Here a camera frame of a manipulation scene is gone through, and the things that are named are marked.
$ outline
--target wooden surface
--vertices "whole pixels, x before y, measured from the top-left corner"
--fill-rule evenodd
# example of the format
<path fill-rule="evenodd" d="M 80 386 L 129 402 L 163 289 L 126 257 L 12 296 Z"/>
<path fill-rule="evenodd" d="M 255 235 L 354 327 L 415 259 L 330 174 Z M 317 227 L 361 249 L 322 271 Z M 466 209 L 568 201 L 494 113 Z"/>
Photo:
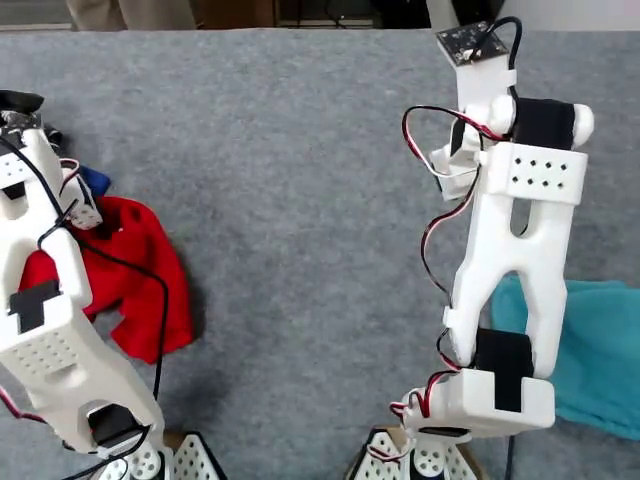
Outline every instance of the wooden surface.
<path fill-rule="evenodd" d="M 274 27 L 276 7 L 277 0 L 196 0 L 195 15 L 207 30 Z"/>

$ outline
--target teal cloth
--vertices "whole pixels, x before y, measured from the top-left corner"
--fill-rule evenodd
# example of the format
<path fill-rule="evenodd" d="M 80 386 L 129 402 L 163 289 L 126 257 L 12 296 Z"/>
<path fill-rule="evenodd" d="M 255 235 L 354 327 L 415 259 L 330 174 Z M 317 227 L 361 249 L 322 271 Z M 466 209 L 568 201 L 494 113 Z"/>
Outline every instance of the teal cloth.
<path fill-rule="evenodd" d="M 556 414 L 640 440 L 640 290 L 622 282 L 567 282 L 567 307 L 551 382 Z M 491 302 L 493 328 L 524 333 L 527 306 L 517 276 Z"/>

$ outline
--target floor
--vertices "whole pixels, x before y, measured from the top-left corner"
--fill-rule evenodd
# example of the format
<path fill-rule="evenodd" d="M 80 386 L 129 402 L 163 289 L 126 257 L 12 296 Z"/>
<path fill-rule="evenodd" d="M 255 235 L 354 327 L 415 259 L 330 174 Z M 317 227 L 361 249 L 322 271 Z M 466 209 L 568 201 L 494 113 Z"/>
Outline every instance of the floor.
<path fill-rule="evenodd" d="M 64 0 L 0 0 L 0 29 L 58 26 L 71 22 Z"/>

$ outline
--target circuit board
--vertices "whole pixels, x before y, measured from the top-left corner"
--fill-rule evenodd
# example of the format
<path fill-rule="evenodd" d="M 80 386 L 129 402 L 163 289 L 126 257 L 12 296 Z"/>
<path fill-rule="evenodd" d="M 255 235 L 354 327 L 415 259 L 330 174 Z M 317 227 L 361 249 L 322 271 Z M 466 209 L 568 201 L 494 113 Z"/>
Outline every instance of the circuit board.
<path fill-rule="evenodd" d="M 472 61 L 479 62 L 509 53 L 509 49 L 502 43 L 498 36 L 492 32 L 489 38 L 483 43 L 482 48 L 478 50 L 474 59 L 472 60 L 470 58 L 471 52 L 488 28 L 489 24 L 487 22 L 479 22 L 473 25 L 444 30 L 437 33 L 436 37 L 453 63 L 457 67 L 460 67 L 469 65 Z"/>

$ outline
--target wire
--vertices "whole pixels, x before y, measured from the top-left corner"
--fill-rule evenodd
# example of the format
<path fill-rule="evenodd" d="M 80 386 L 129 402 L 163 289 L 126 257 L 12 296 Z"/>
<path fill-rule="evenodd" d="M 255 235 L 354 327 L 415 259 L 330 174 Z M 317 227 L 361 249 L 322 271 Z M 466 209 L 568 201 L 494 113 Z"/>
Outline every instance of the wire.
<path fill-rule="evenodd" d="M 507 466 L 504 470 L 504 480 L 511 480 L 513 476 L 513 454 L 516 446 L 516 436 L 509 437 L 509 446 L 507 447 Z"/>
<path fill-rule="evenodd" d="M 5 407 L 7 407 L 7 410 L 9 410 L 11 415 L 13 415 L 14 418 L 16 418 L 17 420 L 24 419 L 24 420 L 32 420 L 38 423 L 45 423 L 45 424 L 47 423 L 42 417 L 34 413 L 23 412 L 22 410 L 20 410 L 20 408 L 18 408 L 18 405 L 16 405 L 16 403 L 11 398 L 11 395 L 9 395 L 9 392 L 7 392 L 4 389 L 4 387 L 2 387 L 1 385 L 0 385 L 0 400 L 2 400 Z"/>
<path fill-rule="evenodd" d="M 40 185 L 44 189 L 49 201 L 51 202 L 51 205 L 53 206 L 53 208 L 55 209 L 56 213 L 58 214 L 58 219 L 56 220 L 56 222 L 54 224 L 54 227 L 55 228 L 60 228 L 60 226 L 63 225 L 64 219 L 65 219 L 66 215 L 68 214 L 68 211 L 70 211 L 70 210 L 68 209 L 67 212 L 64 212 L 62 210 L 62 208 L 60 207 L 60 204 L 59 204 L 59 202 L 57 200 L 56 195 L 51 190 L 51 187 L 49 186 L 49 184 L 45 180 L 44 176 L 42 175 L 42 172 L 40 172 L 40 170 L 37 169 L 37 167 L 31 162 L 31 160 L 29 160 L 27 158 L 26 155 L 24 155 L 17 147 L 15 147 L 11 142 L 6 140 L 2 136 L 0 136 L 0 143 L 5 145 L 14 155 L 16 155 L 20 160 L 22 160 L 27 165 L 27 167 L 33 172 L 33 174 L 36 176 L 36 178 L 40 182 Z M 75 240 L 78 242 L 78 244 L 80 245 L 81 248 L 89 250 L 92 253 L 94 253 L 94 254 L 96 254 L 98 256 L 101 256 L 102 258 L 104 258 L 106 260 L 109 260 L 111 262 L 117 263 L 119 265 L 123 265 L 123 266 L 128 267 L 128 268 L 130 268 L 132 270 L 135 270 L 135 271 L 141 273 L 142 275 L 144 275 L 146 277 L 152 278 L 153 280 L 158 282 L 158 284 L 162 288 L 162 294 L 163 294 L 162 320 L 161 320 L 161 323 L 160 323 L 160 333 L 159 333 L 159 338 L 158 338 L 158 360 L 156 362 L 155 379 L 154 379 L 154 382 L 153 382 L 153 397 L 157 400 L 158 399 L 158 394 L 159 394 L 159 391 L 160 391 L 160 380 L 162 378 L 162 365 L 163 365 L 163 360 L 164 360 L 164 340 L 165 340 L 165 336 L 166 336 L 167 316 L 168 316 L 168 312 L 169 312 L 169 287 L 168 287 L 167 283 L 160 276 L 156 275 L 152 271 L 147 270 L 146 268 L 141 267 L 140 265 L 136 265 L 134 263 L 127 262 L 126 260 L 122 260 L 121 258 L 114 257 L 114 256 L 112 256 L 112 255 L 110 255 L 110 254 L 108 254 L 106 252 L 103 252 L 102 250 L 90 245 L 89 243 L 87 243 L 86 241 L 82 240 L 81 238 L 78 238 L 75 235 L 73 235 L 73 236 L 74 236 Z M 104 467 L 105 465 L 108 465 L 109 463 L 111 463 L 113 461 L 120 460 L 121 458 L 124 458 L 127 455 L 130 455 L 131 453 L 135 452 L 138 448 L 140 448 L 140 446 L 146 440 L 147 435 L 149 434 L 150 430 L 151 430 L 151 426 L 141 427 L 140 431 L 142 432 L 142 435 L 140 436 L 140 439 L 138 440 L 138 442 L 136 442 L 136 444 L 132 448 L 126 450 L 125 452 L 123 452 L 123 453 L 121 453 L 119 455 L 107 458 L 106 460 L 103 460 L 103 461 L 97 463 L 93 467 L 85 469 L 85 470 L 83 470 L 83 471 L 81 471 L 81 472 L 79 472 L 77 474 L 71 475 L 69 477 L 65 477 L 63 480 L 76 480 L 76 479 L 85 477 L 87 475 L 90 475 L 90 474 L 98 471 L 99 469 L 101 469 L 102 467 Z"/>
<path fill-rule="evenodd" d="M 60 159 L 60 164 L 62 165 L 63 168 L 67 168 L 67 166 L 70 163 L 73 164 L 73 166 L 71 167 L 72 170 L 71 170 L 71 173 L 69 173 L 62 181 L 62 186 L 60 187 L 60 193 L 62 193 L 62 191 L 64 190 L 64 187 L 67 186 L 67 183 L 69 183 L 71 180 L 77 177 L 78 173 L 80 172 L 80 162 L 78 162 L 77 160 L 74 160 L 73 158 Z"/>
<path fill-rule="evenodd" d="M 431 416 L 431 393 L 433 390 L 433 386 L 437 384 L 444 376 L 453 375 L 458 372 L 453 370 L 441 370 L 439 372 L 434 372 L 427 380 L 427 387 L 425 388 L 424 395 L 420 393 L 420 390 L 414 388 L 409 392 L 409 404 L 408 408 L 413 407 L 414 398 L 417 398 L 418 408 L 420 409 L 420 413 L 424 418 L 429 418 Z"/>
<path fill-rule="evenodd" d="M 491 34 L 493 32 L 495 32 L 499 27 L 501 27 L 503 25 L 506 25 L 508 23 L 513 23 L 515 25 L 515 27 L 516 27 L 516 35 L 513 38 L 513 45 L 511 46 L 511 52 L 509 52 L 509 60 L 508 60 L 509 70 L 515 70 L 515 68 L 516 68 L 516 57 L 518 56 L 518 49 L 520 48 L 520 41 L 522 40 L 522 21 L 520 21 L 520 19 L 518 17 L 503 17 L 503 18 L 500 18 L 500 19 L 496 20 L 484 32 L 484 35 L 482 35 L 478 39 L 478 42 L 476 43 L 476 46 L 474 47 L 473 51 L 471 52 L 471 55 L 470 55 L 469 58 L 473 59 L 478 54 L 478 52 L 480 51 L 482 46 L 485 44 L 485 42 L 489 39 Z M 518 100 L 518 93 L 516 92 L 515 85 L 511 85 L 509 87 L 509 94 L 511 95 L 511 98 L 513 98 L 514 100 Z"/>
<path fill-rule="evenodd" d="M 158 361 L 156 363 L 156 374 L 153 382 L 153 397 L 157 400 L 158 393 L 160 391 L 160 380 L 162 377 L 162 364 L 164 360 L 164 340 L 165 340 L 166 331 L 167 331 L 167 316 L 169 313 L 169 286 L 160 276 L 156 275 L 152 271 L 147 270 L 146 268 L 141 267 L 140 265 L 136 265 L 135 263 L 130 263 L 130 262 L 127 262 L 126 260 L 122 260 L 121 258 L 117 258 L 112 255 L 109 255 L 108 253 L 103 252 L 102 250 L 99 250 L 93 245 L 82 240 L 81 238 L 78 238 L 78 237 L 74 237 L 74 238 L 76 239 L 80 247 L 86 250 L 89 250 L 90 252 L 106 260 L 109 260 L 113 263 L 117 263 L 119 265 L 123 265 L 132 270 L 135 270 L 136 272 L 146 277 L 152 278 L 162 288 L 162 320 L 160 322 L 160 334 L 159 334 L 159 340 L 158 340 L 158 355 L 157 355 Z"/>
<path fill-rule="evenodd" d="M 331 4 L 333 3 L 333 0 L 327 0 L 324 3 L 324 14 L 327 16 L 327 18 L 329 20 L 331 20 L 333 23 L 336 24 L 336 28 L 347 28 L 345 27 L 342 22 L 340 22 L 340 20 L 338 19 L 338 17 L 336 17 L 335 15 L 333 15 L 331 13 Z"/>
<path fill-rule="evenodd" d="M 40 172 L 40 170 L 36 168 L 36 166 L 31 162 L 31 160 L 29 160 L 26 157 L 26 155 L 20 151 L 20 149 L 18 149 L 13 143 L 11 143 L 9 140 L 4 138 L 2 135 L 0 135 L 0 143 L 2 143 L 5 147 L 7 147 L 7 149 L 11 151 L 11 153 L 13 153 L 16 157 L 22 160 L 25 163 L 25 165 L 29 168 L 29 170 L 33 172 L 33 174 L 36 176 L 36 178 L 40 182 L 40 185 L 42 185 L 42 188 L 44 188 L 44 191 L 47 197 L 49 198 L 49 201 L 51 202 L 51 206 L 55 209 L 56 213 L 58 214 L 58 217 L 62 217 L 64 215 L 64 212 L 62 211 L 62 208 L 60 207 L 60 204 L 58 203 L 56 196 L 51 191 L 49 184 L 47 183 L 44 176 L 42 175 L 42 172 Z"/>
<path fill-rule="evenodd" d="M 480 136 L 481 141 L 483 136 L 488 138 L 489 140 L 494 140 L 494 141 L 504 140 L 504 138 L 501 135 L 498 135 L 497 133 L 492 132 L 489 129 L 489 127 L 487 127 L 486 125 L 481 125 L 477 123 L 476 121 L 474 121 L 473 119 L 465 115 L 464 113 L 460 113 L 455 110 L 451 110 L 449 108 L 437 107 L 434 105 L 414 105 L 413 107 L 409 107 L 404 112 L 404 115 L 402 116 L 402 134 L 404 135 L 404 139 L 407 142 L 407 145 L 409 146 L 409 149 L 411 150 L 411 152 L 416 156 L 416 158 L 418 158 L 418 160 L 420 160 L 427 167 L 429 172 L 431 172 L 431 174 L 436 177 L 439 177 L 439 178 L 459 177 L 460 175 L 466 175 L 468 173 L 473 172 L 475 168 L 469 169 L 464 172 L 459 172 L 459 173 L 443 173 L 436 170 L 433 164 L 431 163 L 431 161 L 425 156 L 424 153 L 422 153 L 422 150 L 420 149 L 416 141 L 413 139 L 413 136 L 411 135 L 411 131 L 409 129 L 409 115 L 414 110 L 429 110 L 434 112 L 444 112 L 448 115 L 456 117 L 457 119 L 462 120 L 467 125 L 472 126 L 478 132 L 478 135 Z"/>
<path fill-rule="evenodd" d="M 51 235 L 57 229 L 64 227 L 64 222 L 67 220 L 67 217 L 71 214 L 71 211 L 75 208 L 77 204 L 78 204 L 78 199 L 74 198 L 73 202 L 71 202 L 71 205 L 69 205 L 69 207 L 67 207 L 67 209 L 62 213 L 62 216 L 55 221 L 53 226 L 49 230 L 44 232 L 42 235 L 40 235 L 40 238 L 38 238 L 38 242 L 37 242 L 38 250 L 42 250 L 42 242 L 44 242 L 49 235 Z"/>
<path fill-rule="evenodd" d="M 135 445 L 131 448 L 129 448 L 128 450 L 125 450 L 124 452 L 115 455 L 113 457 L 109 457 L 106 460 L 103 460 L 97 464 L 95 464 L 93 467 L 89 467 L 86 468 L 78 473 L 74 473 L 73 475 L 70 475 L 68 477 L 64 477 L 62 480 L 78 480 L 82 477 L 86 477 L 87 475 L 91 475 L 95 472 L 97 472 L 98 470 L 100 470 L 103 467 L 106 467 L 107 465 L 109 465 L 112 462 L 116 462 L 118 460 L 124 460 L 124 457 L 131 455 L 133 452 L 135 452 L 136 450 L 138 450 L 142 444 L 144 443 L 144 441 L 147 439 L 147 435 L 149 434 L 149 430 L 151 430 L 151 427 L 142 427 L 141 428 L 141 433 L 142 435 L 140 436 L 140 438 L 138 439 L 138 441 L 135 443 Z"/>
<path fill-rule="evenodd" d="M 447 297 L 447 305 L 449 306 L 449 308 L 453 308 L 453 300 L 451 298 L 451 293 L 449 292 L 449 289 L 445 287 L 442 284 L 442 282 L 440 282 L 440 280 L 438 280 L 438 278 L 431 271 L 431 267 L 429 267 L 429 263 L 427 262 L 427 246 L 429 245 L 429 240 L 431 239 L 431 235 L 433 234 L 436 228 L 438 228 L 445 221 L 450 220 L 454 217 L 457 217 L 462 212 L 464 212 L 466 208 L 469 206 L 469 204 L 471 203 L 471 200 L 473 199 L 473 194 L 475 192 L 476 185 L 478 183 L 478 178 L 480 177 L 480 169 L 481 167 L 478 166 L 478 168 L 476 169 L 476 175 L 473 179 L 473 183 L 471 184 L 471 187 L 469 187 L 469 190 L 467 191 L 467 194 L 465 195 L 464 199 L 452 210 L 442 215 L 439 215 L 433 220 L 431 220 L 431 222 L 429 222 L 429 224 L 424 229 L 424 232 L 422 234 L 422 239 L 420 241 L 422 264 L 424 265 L 424 268 L 427 271 L 427 275 L 429 276 L 429 279 L 431 280 L 431 282 Z"/>
<path fill-rule="evenodd" d="M 400 463 L 400 460 L 406 457 L 411 451 L 415 448 L 416 440 L 414 438 L 407 439 L 407 442 L 404 444 L 404 447 L 397 454 L 390 454 L 385 451 L 380 450 L 373 445 L 367 445 L 367 453 L 371 455 L 373 458 L 377 458 L 381 462 L 388 463 Z"/>
<path fill-rule="evenodd" d="M 442 333 L 438 337 L 438 340 L 436 340 L 436 350 L 438 351 L 438 354 L 440 355 L 440 358 L 442 359 L 444 364 L 451 370 L 455 370 L 456 372 L 458 372 L 462 369 L 462 367 L 451 360 L 451 358 L 442 351 L 442 339 L 447 335 L 447 333 L 449 333 L 448 328 L 442 330 Z"/>
<path fill-rule="evenodd" d="M 122 461 L 124 462 L 124 472 L 122 472 L 122 475 L 120 475 L 120 478 L 118 480 L 122 480 L 127 476 L 127 473 L 129 473 L 129 462 L 126 458 L 123 458 Z"/>

